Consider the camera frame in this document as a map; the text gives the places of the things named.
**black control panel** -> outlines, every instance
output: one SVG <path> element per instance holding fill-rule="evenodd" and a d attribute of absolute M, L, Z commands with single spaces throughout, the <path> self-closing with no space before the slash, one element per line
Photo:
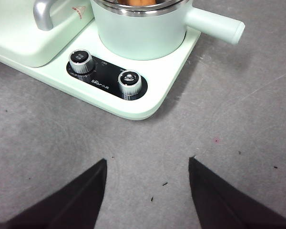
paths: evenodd
<path fill-rule="evenodd" d="M 75 67 L 72 68 L 72 64 L 81 64 L 81 60 L 77 61 L 74 58 L 74 53 L 75 54 L 80 54 L 80 56 L 83 56 L 83 59 L 87 59 L 85 56 L 85 53 L 79 52 L 79 51 L 74 51 L 69 58 L 69 62 L 67 64 L 67 72 L 70 76 L 81 80 L 87 84 L 90 84 L 91 86 L 97 87 L 105 92 L 108 92 L 112 95 L 115 95 L 119 98 L 122 98 L 124 100 L 136 100 L 141 98 L 142 96 L 145 95 L 147 91 L 147 81 L 144 79 L 144 77 L 141 76 L 141 81 L 142 81 L 142 86 L 141 89 L 137 92 L 137 94 L 134 95 L 126 95 L 121 91 L 121 87 L 119 86 L 119 75 L 121 76 L 122 72 L 126 71 L 124 68 L 121 68 L 119 66 L 116 66 L 112 63 L 106 62 L 102 59 L 99 59 L 95 56 L 91 56 L 93 60 L 93 68 L 91 71 L 87 73 L 76 73 L 74 69 Z"/>

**white base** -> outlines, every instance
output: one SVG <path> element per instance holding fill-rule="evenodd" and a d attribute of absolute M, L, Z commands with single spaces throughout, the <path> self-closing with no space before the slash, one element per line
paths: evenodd
<path fill-rule="evenodd" d="M 93 20 L 45 66 L 27 67 L 2 55 L 0 62 L 112 114 L 131 120 L 143 120 L 160 107 L 199 36 L 199 31 L 188 28 L 183 43 L 173 53 L 156 60 L 135 61 L 110 52 L 101 42 Z M 107 62 L 136 70 L 147 80 L 146 94 L 138 100 L 126 101 L 71 77 L 66 72 L 66 65 L 70 53 L 76 49 L 86 49 Z"/>

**silver knob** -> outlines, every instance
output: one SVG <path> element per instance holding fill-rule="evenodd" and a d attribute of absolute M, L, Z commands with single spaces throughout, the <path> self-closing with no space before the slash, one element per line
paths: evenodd
<path fill-rule="evenodd" d="M 127 96 L 138 94 L 142 88 L 141 76 L 132 70 L 121 72 L 118 77 L 118 82 L 121 92 Z"/>
<path fill-rule="evenodd" d="M 85 49 L 73 51 L 69 56 L 69 62 L 73 71 L 79 74 L 88 73 L 94 68 L 93 58 Z"/>

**green pot handle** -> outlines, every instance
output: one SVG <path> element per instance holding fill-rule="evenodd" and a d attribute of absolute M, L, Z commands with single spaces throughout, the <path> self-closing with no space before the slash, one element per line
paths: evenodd
<path fill-rule="evenodd" d="M 194 7 L 187 12 L 185 24 L 231 44 L 239 42 L 245 29 L 241 21 Z"/>

